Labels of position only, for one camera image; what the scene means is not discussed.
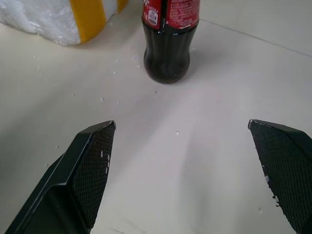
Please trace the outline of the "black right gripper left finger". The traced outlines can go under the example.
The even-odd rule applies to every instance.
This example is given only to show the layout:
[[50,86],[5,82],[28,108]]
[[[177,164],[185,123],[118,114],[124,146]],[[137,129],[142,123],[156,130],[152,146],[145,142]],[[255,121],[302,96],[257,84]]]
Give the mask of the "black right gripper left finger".
[[90,234],[106,187],[116,123],[79,132],[4,234]]

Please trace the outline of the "white foam block yellow tape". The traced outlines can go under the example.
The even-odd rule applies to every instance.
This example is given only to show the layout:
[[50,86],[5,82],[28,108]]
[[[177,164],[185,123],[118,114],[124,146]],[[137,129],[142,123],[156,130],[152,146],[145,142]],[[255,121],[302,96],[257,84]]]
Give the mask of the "white foam block yellow tape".
[[128,0],[0,0],[0,23],[60,45],[97,36]]

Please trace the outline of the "cola bottle with red label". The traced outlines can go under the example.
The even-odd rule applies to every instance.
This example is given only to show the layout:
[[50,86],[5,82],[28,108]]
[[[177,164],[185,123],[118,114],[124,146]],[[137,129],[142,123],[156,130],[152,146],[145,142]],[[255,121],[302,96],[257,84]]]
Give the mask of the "cola bottle with red label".
[[154,81],[172,84],[187,73],[199,9],[200,0],[143,0],[143,61]]

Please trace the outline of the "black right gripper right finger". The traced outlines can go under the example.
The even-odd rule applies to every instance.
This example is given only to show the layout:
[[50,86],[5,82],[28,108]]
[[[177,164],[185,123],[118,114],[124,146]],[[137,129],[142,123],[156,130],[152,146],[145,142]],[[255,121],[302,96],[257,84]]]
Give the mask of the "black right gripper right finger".
[[248,128],[277,206],[296,234],[312,234],[312,138],[257,119]]

